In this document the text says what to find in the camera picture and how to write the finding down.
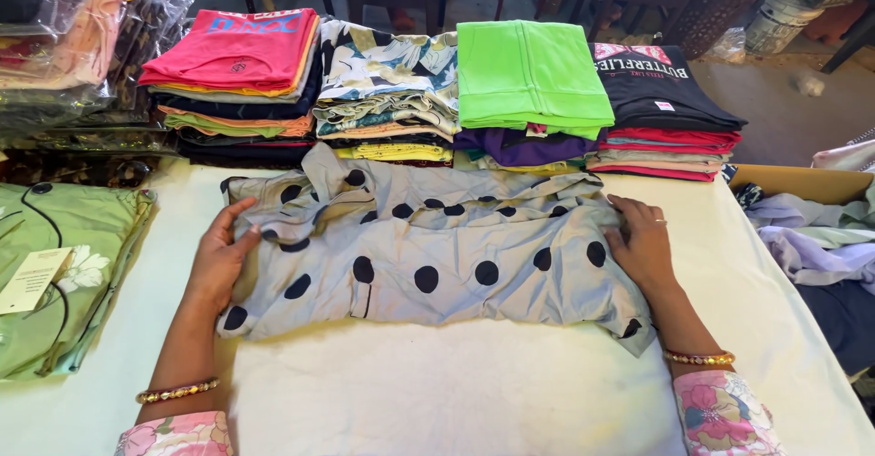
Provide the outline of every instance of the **bangle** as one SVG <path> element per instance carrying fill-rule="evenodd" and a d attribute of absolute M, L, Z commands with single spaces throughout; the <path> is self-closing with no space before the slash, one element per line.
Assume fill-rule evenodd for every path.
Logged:
<path fill-rule="evenodd" d="M 142 391 L 134 397 L 140 405 L 163 402 L 172 398 L 181 398 L 183 396 L 195 395 L 210 391 L 219 385 L 218 377 L 211 377 L 203 383 L 191 384 L 191 386 L 180 386 L 173 389 L 159 389 L 157 391 Z"/>
<path fill-rule="evenodd" d="M 732 352 L 728 352 L 726 350 L 723 351 L 722 354 L 719 355 L 690 355 L 690 354 L 679 354 L 678 352 L 672 352 L 671 350 L 665 351 L 665 358 L 670 361 L 682 362 L 684 364 L 699 364 L 699 365 L 708 365 L 708 366 L 724 366 L 729 365 L 735 361 L 735 354 Z"/>

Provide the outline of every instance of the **purple garment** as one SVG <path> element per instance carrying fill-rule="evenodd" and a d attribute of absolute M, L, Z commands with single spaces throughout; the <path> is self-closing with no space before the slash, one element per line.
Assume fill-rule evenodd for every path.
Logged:
<path fill-rule="evenodd" d="M 607 130 L 598 132 L 604 140 Z M 587 140 L 565 133 L 547 137 L 526 137 L 524 129 L 463 128 L 453 136 L 454 149 L 481 149 L 507 167 L 544 165 L 574 159 L 598 150 L 598 140 Z"/>
<path fill-rule="evenodd" d="M 792 228 L 760 227 L 757 234 L 791 282 L 829 285 L 841 280 L 859 280 L 864 289 L 875 293 L 875 243 L 827 250 Z"/>

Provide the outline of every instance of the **floral sleeve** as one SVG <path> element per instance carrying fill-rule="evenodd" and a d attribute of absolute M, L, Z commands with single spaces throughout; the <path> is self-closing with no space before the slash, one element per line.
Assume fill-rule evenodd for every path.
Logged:
<path fill-rule="evenodd" d="M 674 396 L 690 456 L 787 456 L 772 415 L 740 375 L 728 370 L 684 374 L 674 380 Z"/>
<path fill-rule="evenodd" d="M 224 411 L 159 418 L 122 434 L 115 456 L 233 456 Z"/>

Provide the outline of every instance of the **white table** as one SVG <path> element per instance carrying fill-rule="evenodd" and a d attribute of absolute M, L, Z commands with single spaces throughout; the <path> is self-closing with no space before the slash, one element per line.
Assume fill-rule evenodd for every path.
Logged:
<path fill-rule="evenodd" d="M 198 238 L 240 171 L 174 161 L 159 208 L 78 374 L 0 384 L 0 453 L 111 454 L 137 415 Z M 659 205 L 674 266 L 794 456 L 871 454 L 875 430 L 814 318 L 722 181 L 605 176 Z M 685 454 L 657 345 L 635 359 L 594 325 L 365 320 L 223 342 L 237 452 L 267 456 Z"/>

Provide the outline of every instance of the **paper tag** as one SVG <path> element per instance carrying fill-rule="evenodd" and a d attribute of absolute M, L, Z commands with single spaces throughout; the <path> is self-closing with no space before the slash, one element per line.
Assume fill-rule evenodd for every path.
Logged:
<path fill-rule="evenodd" d="M 538 138 L 546 138 L 547 132 L 542 131 L 541 133 L 535 133 L 535 131 L 531 128 L 526 128 L 526 137 L 538 137 Z"/>
<path fill-rule="evenodd" d="M 21 266 L 0 292 L 0 314 L 32 311 L 46 291 L 72 248 L 34 251 L 27 255 Z"/>

